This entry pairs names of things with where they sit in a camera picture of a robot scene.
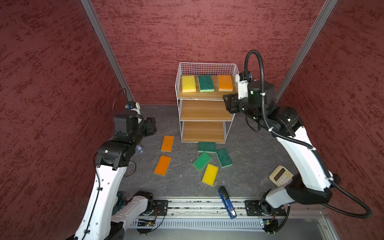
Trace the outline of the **orange sponge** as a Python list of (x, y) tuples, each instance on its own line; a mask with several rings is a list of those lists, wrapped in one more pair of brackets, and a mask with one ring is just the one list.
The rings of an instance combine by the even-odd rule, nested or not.
[(161, 155), (157, 163), (157, 166), (154, 170), (154, 173), (160, 176), (165, 176), (167, 173), (169, 164), (171, 162), (171, 159), (172, 159), (171, 157)]
[(219, 92), (232, 92), (234, 90), (232, 77), (229, 75), (218, 76)]
[(162, 152), (171, 152), (174, 143), (174, 136), (164, 136), (161, 151)]

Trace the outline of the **dark green sponge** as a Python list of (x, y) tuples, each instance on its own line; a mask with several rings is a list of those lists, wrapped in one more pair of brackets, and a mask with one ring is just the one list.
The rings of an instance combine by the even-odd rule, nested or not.
[(230, 167), (233, 165), (228, 151), (225, 148), (216, 150), (216, 155), (222, 168)]
[(206, 153), (215, 153), (216, 152), (216, 143), (211, 142), (199, 142), (198, 143), (198, 152), (206, 152)]
[(213, 84), (212, 77), (210, 75), (198, 76), (200, 92), (214, 92), (215, 87)]

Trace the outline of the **white wire shelf rack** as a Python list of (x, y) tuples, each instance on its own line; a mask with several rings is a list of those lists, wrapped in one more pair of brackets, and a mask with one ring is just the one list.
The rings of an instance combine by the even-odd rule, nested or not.
[[(237, 92), (235, 76), (238, 73), (236, 64), (179, 63), (175, 90), (183, 143), (226, 142), (235, 115), (227, 112), (223, 96)], [(201, 92), (198, 76), (208, 75), (212, 78), (214, 91)], [(195, 92), (183, 92), (184, 76), (195, 77)], [(220, 91), (218, 76), (231, 77), (233, 91)]]

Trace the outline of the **yellow sponge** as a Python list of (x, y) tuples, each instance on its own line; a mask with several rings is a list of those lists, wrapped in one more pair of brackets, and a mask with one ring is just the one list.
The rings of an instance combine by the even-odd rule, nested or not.
[(219, 168), (212, 164), (208, 164), (202, 178), (202, 183), (205, 183), (209, 186), (214, 186), (215, 180), (218, 174)]
[(182, 92), (183, 93), (195, 93), (196, 79), (193, 75), (182, 75)]

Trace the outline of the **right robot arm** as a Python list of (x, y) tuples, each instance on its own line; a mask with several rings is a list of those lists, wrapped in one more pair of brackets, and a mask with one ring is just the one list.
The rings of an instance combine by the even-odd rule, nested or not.
[[(236, 82), (238, 92), (223, 97), (229, 113), (243, 113), (247, 118), (265, 129), (285, 148), (298, 174), (287, 184), (266, 192), (260, 200), (260, 210), (264, 215), (273, 214), (279, 207), (293, 203), (302, 205), (323, 205), (343, 215), (367, 219), (372, 210), (357, 197), (340, 187), (340, 178), (326, 167), (316, 148), (312, 145), (298, 113), (292, 107), (274, 104), (274, 85), (265, 83), (265, 93), (261, 92), (261, 81)], [(360, 205), (365, 213), (350, 213), (329, 205), (331, 188)]]

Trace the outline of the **top wooden shelf board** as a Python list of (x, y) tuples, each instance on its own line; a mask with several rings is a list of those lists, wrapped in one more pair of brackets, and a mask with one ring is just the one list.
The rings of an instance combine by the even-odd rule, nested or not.
[(228, 94), (236, 94), (237, 86), (235, 82), (235, 77), (231, 76), (233, 91), (231, 92), (220, 92), (219, 91), (219, 82), (218, 76), (211, 76), (213, 80), (213, 85), (215, 90), (213, 92), (200, 92), (200, 86), (198, 81), (198, 76), (195, 76), (195, 84), (196, 84), (196, 92), (192, 93), (183, 93), (182, 88), (182, 80), (181, 77), (178, 77), (175, 83), (175, 89), (177, 94), (177, 99), (180, 100), (209, 100), (209, 101), (223, 101), (223, 96)]

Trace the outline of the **wooden shelf board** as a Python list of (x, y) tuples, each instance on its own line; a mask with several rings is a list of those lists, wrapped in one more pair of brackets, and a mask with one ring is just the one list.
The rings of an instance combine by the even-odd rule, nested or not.
[(223, 122), (184, 122), (182, 141), (223, 144), (225, 142)]
[(224, 101), (182, 100), (180, 120), (230, 122), (232, 115)]
[(182, 80), (181, 77), (178, 77), (175, 83), (175, 89), (177, 94), (177, 99), (180, 100), (209, 100), (209, 101), (223, 101), (223, 96), (228, 94), (236, 94), (237, 86), (235, 82), (235, 77), (231, 76), (233, 91), (231, 92), (220, 92), (219, 91), (219, 82), (218, 76), (211, 76), (213, 80), (213, 85), (215, 90), (213, 92), (200, 92), (200, 86), (198, 81), (198, 76), (195, 76), (195, 84), (196, 84), (196, 92), (192, 93), (183, 93), (182, 88)]

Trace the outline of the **black tape roll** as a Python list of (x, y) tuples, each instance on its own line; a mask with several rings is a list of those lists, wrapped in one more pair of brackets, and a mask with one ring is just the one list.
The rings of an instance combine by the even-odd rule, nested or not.
[(137, 170), (137, 165), (135, 162), (130, 161), (129, 165), (127, 166), (126, 172), (124, 174), (124, 177), (130, 177), (132, 176)]

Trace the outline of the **teal alarm clock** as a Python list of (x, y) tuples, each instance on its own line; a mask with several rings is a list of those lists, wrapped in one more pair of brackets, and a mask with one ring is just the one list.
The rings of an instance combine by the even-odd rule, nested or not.
[(115, 215), (124, 205), (125, 200), (123, 199), (123, 192), (118, 191), (116, 198), (115, 198), (115, 203), (112, 211), (112, 215)]

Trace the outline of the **dark green sponge top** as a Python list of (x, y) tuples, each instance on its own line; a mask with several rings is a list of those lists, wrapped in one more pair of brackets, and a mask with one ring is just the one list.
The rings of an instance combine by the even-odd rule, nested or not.
[(215, 153), (216, 152), (216, 143), (211, 142), (199, 142), (198, 143), (198, 152), (206, 152), (206, 153)]

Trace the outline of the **bright green sponge middle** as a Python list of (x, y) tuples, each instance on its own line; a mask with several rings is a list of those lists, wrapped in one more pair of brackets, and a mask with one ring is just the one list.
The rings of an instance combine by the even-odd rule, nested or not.
[(192, 165), (200, 172), (211, 160), (212, 157), (208, 153), (202, 152)]

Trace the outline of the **left circuit board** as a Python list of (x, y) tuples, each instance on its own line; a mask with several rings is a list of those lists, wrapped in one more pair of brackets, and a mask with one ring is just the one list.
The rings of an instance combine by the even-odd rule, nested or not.
[(156, 220), (147, 220), (147, 219), (139, 219), (137, 222), (137, 227), (149, 227), (153, 228), (156, 225)]

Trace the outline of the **circuit board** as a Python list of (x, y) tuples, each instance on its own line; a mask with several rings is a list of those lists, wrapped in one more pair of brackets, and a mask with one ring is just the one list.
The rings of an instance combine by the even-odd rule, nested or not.
[(277, 219), (274, 220), (263, 220), (263, 229), (265, 232), (273, 232), (279, 228), (279, 222)]
[(139, 219), (137, 222), (137, 227), (149, 227), (153, 228), (156, 225), (156, 220), (147, 220), (147, 219)]

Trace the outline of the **aluminium mounting rail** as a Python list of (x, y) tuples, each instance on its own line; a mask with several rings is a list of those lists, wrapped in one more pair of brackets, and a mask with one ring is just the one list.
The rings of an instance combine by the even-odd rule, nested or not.
[[(245, 209), (245, 200), (257, 200), (255, 198), (231, 197), (231, 202), (237, 213), (237, 218), (267, 218), (248, 217)], [(168, 200), (168, 218), (228, 218), (229, 215), (219, 197), (212, 198), (157, 198), (156, 200)], [(283, 206), (287, 215), (293, 219), (321, 219), (328, 218), (329, 214), (321, 205), (304, 206), (292, 204), (288, 212), (288, 206)]]

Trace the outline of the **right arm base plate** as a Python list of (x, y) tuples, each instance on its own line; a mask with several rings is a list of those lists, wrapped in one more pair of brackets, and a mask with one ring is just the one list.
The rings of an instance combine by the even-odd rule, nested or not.
[(263, 213), (260, 201), (257, 200), (245, 200), (245, 209), (248, 217), (285, 217), (287, 215), (284, 207), (278, 209), (272, 209), (270, 213)]

